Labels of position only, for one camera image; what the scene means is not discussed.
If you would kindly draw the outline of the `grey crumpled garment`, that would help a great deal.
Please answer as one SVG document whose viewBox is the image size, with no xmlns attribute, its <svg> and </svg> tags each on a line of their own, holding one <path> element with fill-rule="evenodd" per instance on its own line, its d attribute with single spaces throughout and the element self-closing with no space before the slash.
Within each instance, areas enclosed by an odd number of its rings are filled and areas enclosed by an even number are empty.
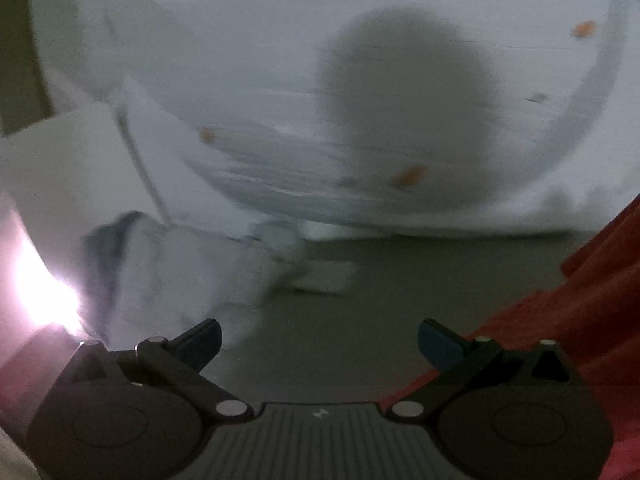
<svg viewBox="0 0 640 480">
<path fill-rule="evenodd" d="M 262 305 L 303 266 L 304 252 L 283 223 L 235 240 L 123 214 L 82 241 L 82 324 L 107 348 L 125 350 L 214 318 L 224 344 L 235 346 L 258 330 Z"/>
</svg>

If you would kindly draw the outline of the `red checkered cloth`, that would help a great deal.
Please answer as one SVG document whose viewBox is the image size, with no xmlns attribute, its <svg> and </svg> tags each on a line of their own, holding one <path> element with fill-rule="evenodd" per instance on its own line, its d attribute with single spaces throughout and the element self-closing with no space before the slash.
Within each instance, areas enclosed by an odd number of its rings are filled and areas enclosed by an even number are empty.
<svg viewBox="0 0 640 480">
<path fill-rule="evenodd" d="M 639 474 L 639 206 L 561 268 L 562 284 L 465 339 L 500 351 L 386 414 L 411 479 L 634 479 Z"/>
</svg>

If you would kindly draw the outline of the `white carrot-print bedsheet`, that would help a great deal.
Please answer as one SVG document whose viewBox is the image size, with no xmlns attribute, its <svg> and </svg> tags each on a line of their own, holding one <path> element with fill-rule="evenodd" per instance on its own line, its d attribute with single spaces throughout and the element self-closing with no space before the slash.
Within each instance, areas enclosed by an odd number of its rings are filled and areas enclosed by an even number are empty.
<svg viewBox="0 0 640 480">
<path fill-rule="evenodd" d="M 176 221 L 600 229 L 639 192 L 639 0 L 30 0 Z"/>
</svg>

